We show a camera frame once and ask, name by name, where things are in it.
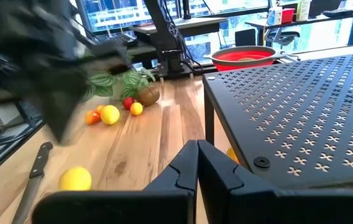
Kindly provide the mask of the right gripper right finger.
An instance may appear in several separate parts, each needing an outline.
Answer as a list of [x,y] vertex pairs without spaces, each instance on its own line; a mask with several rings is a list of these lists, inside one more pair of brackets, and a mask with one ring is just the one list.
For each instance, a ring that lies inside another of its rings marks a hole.
[[353,224],[353,189],[284,190],[198,141],[209,224]]

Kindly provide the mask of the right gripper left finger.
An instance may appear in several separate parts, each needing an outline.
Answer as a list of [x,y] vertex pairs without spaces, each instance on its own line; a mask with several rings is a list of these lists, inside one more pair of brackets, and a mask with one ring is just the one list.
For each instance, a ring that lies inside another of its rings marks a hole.
[[142,190],[61,191],[43,198],[32,224],[195,224],[199,148],[189,140]]

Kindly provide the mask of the yellow lemon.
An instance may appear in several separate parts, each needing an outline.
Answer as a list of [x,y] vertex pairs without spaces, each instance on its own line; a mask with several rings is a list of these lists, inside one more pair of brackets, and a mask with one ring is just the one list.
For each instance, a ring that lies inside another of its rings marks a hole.
[[91,174],[84,167],[74,167],[66,170],[58,181],[59,190],[90,190]]
[[120,118],[119,110],[113,105],[104,106],[99,113],[102,122],[108,125],[116,124]]

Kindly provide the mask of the brown kiwi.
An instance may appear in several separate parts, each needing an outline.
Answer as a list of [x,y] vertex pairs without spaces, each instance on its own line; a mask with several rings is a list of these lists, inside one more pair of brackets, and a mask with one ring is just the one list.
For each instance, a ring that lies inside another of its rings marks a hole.
[[157,86],[150,85],[141,88],[136,95],[136,101],[143,106],[150,106],[156,103],[160,98],[160,90]]

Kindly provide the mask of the artificial green striped plant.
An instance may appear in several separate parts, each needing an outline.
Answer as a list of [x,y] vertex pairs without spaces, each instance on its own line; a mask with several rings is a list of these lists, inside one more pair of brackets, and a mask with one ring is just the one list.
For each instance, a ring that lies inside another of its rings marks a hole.
[[139,90],[155,81],[154,75],[144,67],[140,70],[133,68],[118,75],[112,75],[110,72],[98,73],[88,78],[88,89],[82,97],[82,102],[94,96],[110,97],[113,100],[135,98]]

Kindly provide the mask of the red strawberry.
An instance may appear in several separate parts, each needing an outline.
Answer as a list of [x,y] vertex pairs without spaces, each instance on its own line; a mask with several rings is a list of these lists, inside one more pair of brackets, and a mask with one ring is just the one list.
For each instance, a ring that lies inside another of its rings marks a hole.
[[133,97],[128,96],[128,97],[124,98],[122,105],[125,110],[130,110],[130,108],[134,102],[135,102],[135,99]]

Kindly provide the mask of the small orange peach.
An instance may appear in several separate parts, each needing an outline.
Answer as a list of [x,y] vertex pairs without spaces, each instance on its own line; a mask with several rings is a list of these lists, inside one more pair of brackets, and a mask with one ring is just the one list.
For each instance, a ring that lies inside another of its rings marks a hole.
[[133,116],[138,116],[142,114],[143,108],[144,107],[142,106],[142,104],[140,104],[139,102],[135,102],[131,104],[130,112]]

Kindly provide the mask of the black perforated metal shelf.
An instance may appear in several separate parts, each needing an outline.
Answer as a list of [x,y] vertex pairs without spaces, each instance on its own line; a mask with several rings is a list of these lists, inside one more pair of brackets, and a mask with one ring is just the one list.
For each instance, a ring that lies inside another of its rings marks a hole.
[[284,189],[353,188],[353,54],[207,74],[238,161]]

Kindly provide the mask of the grey desk top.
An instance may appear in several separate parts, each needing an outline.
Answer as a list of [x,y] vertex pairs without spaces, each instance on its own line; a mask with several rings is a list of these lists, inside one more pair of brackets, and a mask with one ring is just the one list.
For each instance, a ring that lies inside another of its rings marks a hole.
[[[183,37],[193,35],[208,34],[219,31],[219,24],[227,22],[226,17],[192,17],[191,19],[178,18],[174,20],[176,27],[179,29]],[[147,35],[157,32],[157,28],[151,25],[132,26],[130,30]]]

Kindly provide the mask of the red collapsible bowl grey rim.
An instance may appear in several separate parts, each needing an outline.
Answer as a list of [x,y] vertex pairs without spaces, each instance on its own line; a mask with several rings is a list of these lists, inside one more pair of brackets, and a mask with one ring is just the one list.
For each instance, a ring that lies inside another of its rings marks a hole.
[[221,49],[203,57],[212,60],[216,69],[219,72],[223,72],[271,65],[276,59],[286,56],[287,53],[284,50],[266,46],[248,45]]

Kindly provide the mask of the black box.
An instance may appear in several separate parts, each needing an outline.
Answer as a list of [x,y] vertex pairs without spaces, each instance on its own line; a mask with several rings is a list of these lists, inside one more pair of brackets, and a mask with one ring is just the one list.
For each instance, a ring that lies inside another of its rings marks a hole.
[[236,47],[256,45],[255,29],[246,29],[235,32]]

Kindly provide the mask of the grey office chair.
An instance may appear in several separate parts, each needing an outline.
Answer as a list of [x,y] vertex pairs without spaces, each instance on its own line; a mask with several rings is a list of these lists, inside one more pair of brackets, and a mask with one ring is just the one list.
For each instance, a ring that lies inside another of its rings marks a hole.
[[264,36],[266,42],[273,42],[281,45],[282,47],[292,43],[295,38],[300,37],[298,31],[285,31],[282,28],[267,30]]

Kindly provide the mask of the red box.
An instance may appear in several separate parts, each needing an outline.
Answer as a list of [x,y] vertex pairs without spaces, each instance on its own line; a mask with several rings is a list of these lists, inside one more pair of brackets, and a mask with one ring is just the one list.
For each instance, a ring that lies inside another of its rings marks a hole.
[[295,8],[284,8],[282,11],[282,24],[293,22]]

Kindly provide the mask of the black background desk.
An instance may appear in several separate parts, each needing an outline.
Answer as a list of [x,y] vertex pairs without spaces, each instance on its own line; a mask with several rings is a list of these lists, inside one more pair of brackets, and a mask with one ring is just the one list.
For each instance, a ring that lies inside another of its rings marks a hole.
[[353,18],[353,11],[338,9],[333,12],[324,12],[322,15],[313,17],[306,21],[293,21],[286,24],[268,25],[266,19],[256,20],[252,22],[245,22],[246,24],[255,27],[258,30],[258,44],[271,46],[272,42],[276,43],[281,40],[283,28],[300,26],[305,24],[312,24],[317,22],[335,21],[339,19]]

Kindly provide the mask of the black handled kitchen knife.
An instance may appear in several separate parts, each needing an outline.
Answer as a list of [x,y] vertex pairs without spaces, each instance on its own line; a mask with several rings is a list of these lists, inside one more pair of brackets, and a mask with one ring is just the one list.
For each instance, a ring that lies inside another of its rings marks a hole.
[[23,224],[28,217],[32,202],[34,201],[40,181],[44,176],[44,168],[47,164],[50,150],[53,144],[49,141],[43,143],[35,157],[33,166],[29,173],[29,179],[25,187],[19,206],[15,212],[12,224]]

